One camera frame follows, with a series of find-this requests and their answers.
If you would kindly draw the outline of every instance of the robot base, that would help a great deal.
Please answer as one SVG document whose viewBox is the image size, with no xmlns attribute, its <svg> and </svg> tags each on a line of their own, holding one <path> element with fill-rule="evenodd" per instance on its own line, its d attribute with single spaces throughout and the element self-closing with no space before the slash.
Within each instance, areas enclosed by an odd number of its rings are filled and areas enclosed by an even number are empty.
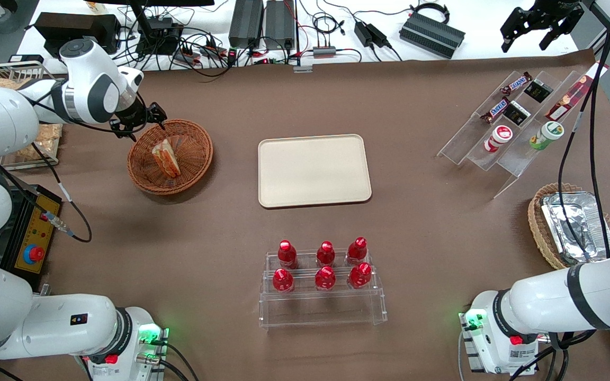
<svg viewBox="0 0 610 381">
<path fill-rule="evenodd" d="M 167 340 L 168 330 L 162 330 L 152 320 L 152 316 L 140 307 L 128 307 L 133 328 L 131 338 L 115 364 L 94 364 L 88 361 L 89 372 L 94 381 L 162 381 L 163 370 L 159 366 L 139 364 L 139 353 L 162 356 L 161 347 L 145 344 L 141 339 L 155 338 Z"/>
<path fill-rule="evenodd" d="M 538 341 L 531 344 L 510 344 L 510 338 L 500 330 L 494 318 L 494 298 L 496 291 L 484 291 L 472 301 L 472 307 L 465 314 L 461 314 L 463 330 L 476 325 L 476 330 L 465 331 L 466 341 L 471 336 L 474 350 L 481 360 L 484 371 L 487 373 L 515 373 L 520 366 L 533 359 L 538 353 Z M 535 366 L 524 371 L 522 376 L 535 374 Z"/>
</svg>

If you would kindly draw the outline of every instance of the snickers bar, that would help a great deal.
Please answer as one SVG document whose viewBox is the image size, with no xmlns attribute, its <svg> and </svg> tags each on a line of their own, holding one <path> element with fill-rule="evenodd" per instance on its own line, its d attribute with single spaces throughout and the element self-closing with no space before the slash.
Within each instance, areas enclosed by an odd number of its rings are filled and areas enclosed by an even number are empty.
<svg viewBox="0 0 610 381">
<path fill-rule="evenodd" d="M 530 80 L 533 80 L 533 77 L 530 74 L 528 74 L 528 72 L 526 71 L 526 72 L 524 72 L 524 75 L 519 77 L 518 80 L 512 82 L 511 84 L 509 84 L 505 87 L 502 87 L 500 89 L 500 92 L 505 95 L 510 95 L 513 93 L 513 91 L 515 91 L 516 89 L 519 89 L 519 87 L 521 87 L 526 82 L 529 82 Z"/>
<path fill-rule="evenodd" d="M 510 106 L 509 99 L 507 99 L 507 97 L 503 97 L 502 101 L 496 104 L 496 107 L 493 107 L 491 111 L 485 113 L 479 118 L 483 119 L 486 123 L 491 124 L 498 115 L 500 115 L 503 111 L 505 111 L 506 108 L 508 108 L 508 106 Z"/>
</svg>

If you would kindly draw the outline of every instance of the wicker basket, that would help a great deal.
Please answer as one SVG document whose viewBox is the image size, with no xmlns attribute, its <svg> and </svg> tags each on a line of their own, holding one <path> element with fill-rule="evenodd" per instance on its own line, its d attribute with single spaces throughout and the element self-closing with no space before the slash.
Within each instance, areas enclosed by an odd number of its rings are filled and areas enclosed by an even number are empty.
<svg viewBox="0 0 610 381">
<path fill-rule="evenodd" d="M 582 189 L 579 186 L 562 183 L 562 192 L 579 192 L 581 190 Z M 535 244 L 538 246 L 538 249 L 540 250 L 540 253 L 543 254 L 545 260 L 556 270 L 560 270 L 561 268 L 567 268 L 568 266 L 562 262 L 559 253 L 557 253 L 557 248 L 554 246 L 554 239 L 552 239 L 552 233 L 545 222 L 545 215 L 543 215 L 543 211 L 540 209 L 540 198 L 556 193 L 557 191 L 559 191 L 557 183 L 554 183 L 545 185 L 535 193 L 535 196 L 528 204 L 528 226 L 531 227 L 531 233 L 533 234 L 533 239 L 535 239 Z M 610 218 L 607 214 L 604 214 L 604 219 L 610 229 Z"/>
<path fill-rule="evenodd" d="M 182 192 L 206 173 L 213 157 L 213 144 L 206 130 L 184 119 L 164 122 L 166 130 L 151 125 L 129 150 L 127 165 L 133 183 L 147 193 L 173 195 Z M 170 178 L 160 171 L 152 155 L 152 148 L 168 138 L 180 167 L 180 176 Z"/>
</svg>

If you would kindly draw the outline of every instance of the red bottle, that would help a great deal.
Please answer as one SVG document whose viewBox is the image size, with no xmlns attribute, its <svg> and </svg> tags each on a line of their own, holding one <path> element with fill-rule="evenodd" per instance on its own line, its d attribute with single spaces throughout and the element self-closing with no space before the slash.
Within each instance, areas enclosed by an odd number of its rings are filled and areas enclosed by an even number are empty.
<svg viewBox="0 0 610 381">
<path fill-rule="evenodd" d="M 324 266 L 315 274 L 315 286 L 319 291 L 328 291 L 336 284 L 336 273 L 331 266 Z"/>
<path fill-rule="evenodd" d="M 298 268 L 298 258 L 295 255 L 295 248 L 290 242 L 286 240 L 281 241 L 276 256 L 279 258 L 279 265 L 283 268 L 290 268 L 291 270 L 296 270 L 296 268 Z"/>
<path fill-rule="evenodd" d="M 349 271 L 348 285 L 351 288 L 361 288 L 371 281 L 371 265 L 362 262 Z"/>
<path fill-rule="evenodd" d="M 359 237 L 349 245 L 348 253 L 345 256 L 345 263 L 350 266 L 359 265 L 360 263 L 364 262 L 367 252 L 368 249 L 366 248 L 366 238 Z"/>
<path fill-rule="evenodd" d="M 335 258 L 334 245 L 329 241 L 322 242 L 321 247 L 317 250 L 317 265 L 319 267 L 331 266 L 334 264 Z"/>
<path fill-rule="evenodd" d="M 279 292 L 291 292 L 295 288 L 293 283 L 293 275 L 288 270 L 278 268 L 274 271 L 274 277 L 272 277 L 272 285 Z"/>
</svg>

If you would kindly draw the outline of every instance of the foil container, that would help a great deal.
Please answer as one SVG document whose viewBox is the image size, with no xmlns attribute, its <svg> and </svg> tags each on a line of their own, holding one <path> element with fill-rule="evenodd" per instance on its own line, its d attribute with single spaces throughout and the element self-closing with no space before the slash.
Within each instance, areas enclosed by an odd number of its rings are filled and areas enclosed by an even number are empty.
<svg viewBox="0 0 610 381">
<path fill-rule="evenodd" d="M 559 193 L 540 198 L 540 208 L 562 262 L 572 266 L 576 263 L 605 260 L 606 247 L 595 196 L 589 192 L 564 192 L 562 198 L 568 220 L 564 217 Z M 573 238 L 569 225 L 576 233 L 579 243 Z M 610 229 L 606 226 L 610 248 Z"/>
</svg>

